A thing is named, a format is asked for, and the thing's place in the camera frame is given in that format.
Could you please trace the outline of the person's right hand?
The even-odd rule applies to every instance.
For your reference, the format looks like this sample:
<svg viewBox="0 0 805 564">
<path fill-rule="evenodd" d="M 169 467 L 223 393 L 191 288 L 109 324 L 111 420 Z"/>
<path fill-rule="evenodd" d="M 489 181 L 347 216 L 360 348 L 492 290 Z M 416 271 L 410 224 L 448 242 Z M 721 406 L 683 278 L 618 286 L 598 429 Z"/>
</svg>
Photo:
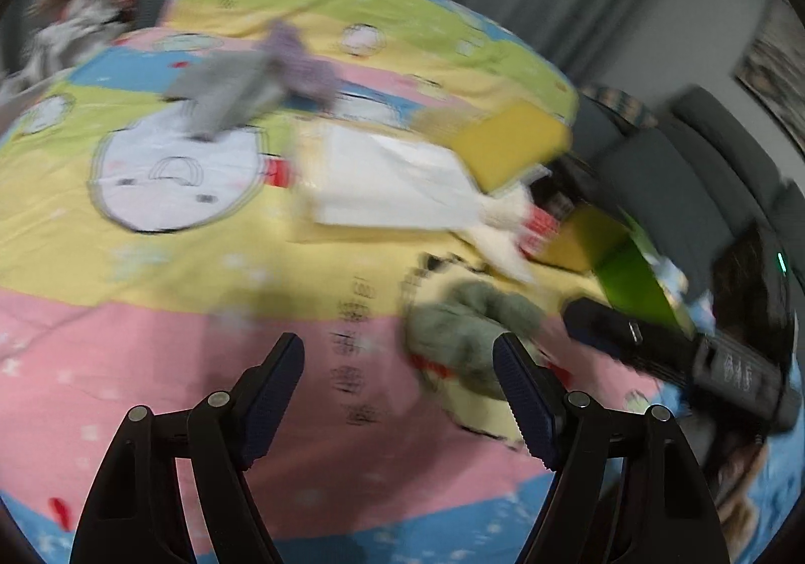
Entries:
<svg viewBox="0 0 805 564">
<path fill-rule="evenodd" d="M 749 491 L 767 463 L 768 451 L 767 444 L 757 443 L 737 448 L 717 474 L 713 502 L 732 561 L 744 552 L 759 524 L 759 508 Z"/>
</svg>

